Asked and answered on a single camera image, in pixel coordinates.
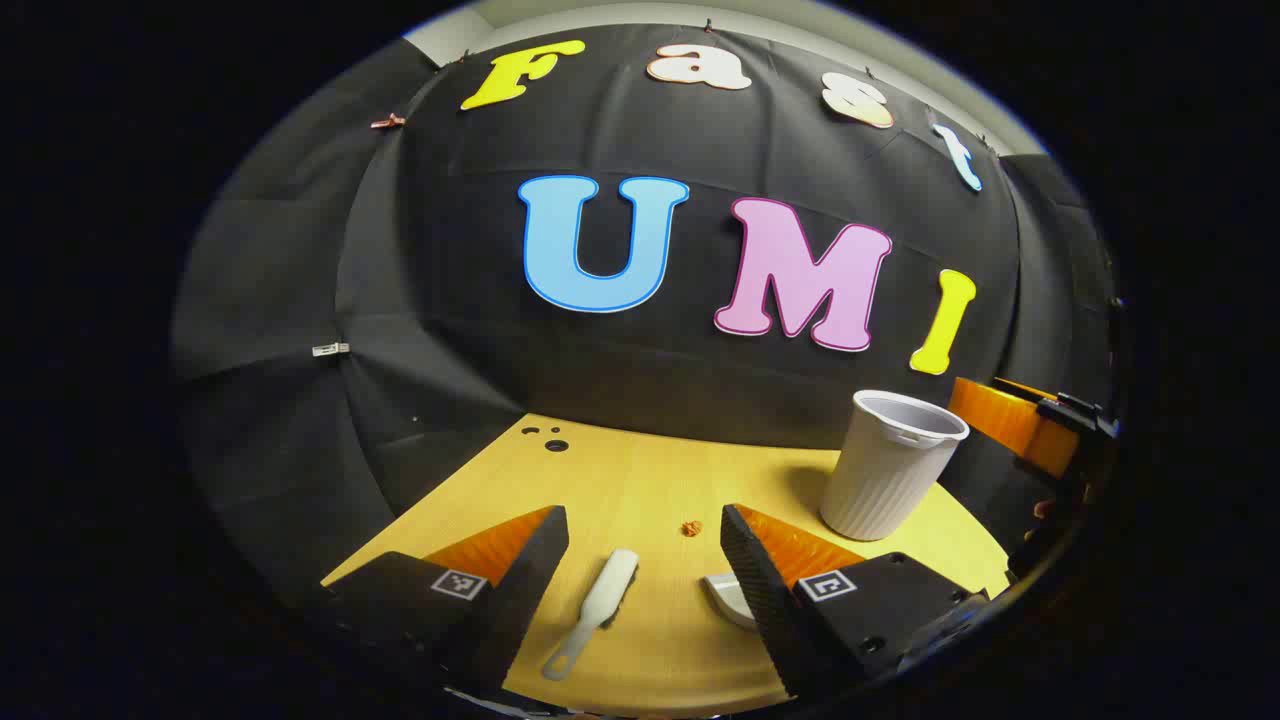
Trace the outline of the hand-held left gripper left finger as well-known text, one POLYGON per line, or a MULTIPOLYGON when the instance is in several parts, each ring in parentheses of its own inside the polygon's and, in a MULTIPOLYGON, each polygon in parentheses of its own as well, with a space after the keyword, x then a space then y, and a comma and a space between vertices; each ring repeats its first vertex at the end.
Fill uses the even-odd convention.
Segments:
POLYGON ((425 557, 388 551, 315 594, 324 628, 415 691, 499 691, 568 548, 545 506, 425 557))

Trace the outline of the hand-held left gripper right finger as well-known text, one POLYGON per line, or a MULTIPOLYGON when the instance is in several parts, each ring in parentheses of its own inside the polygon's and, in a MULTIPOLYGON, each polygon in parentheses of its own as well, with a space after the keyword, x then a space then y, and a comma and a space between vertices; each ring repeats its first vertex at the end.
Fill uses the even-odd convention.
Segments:
POLYGON ((918 665, 989 603, 913 556, 872 559, 742 503, 719 544, 783 688, 812 700, 918 665))

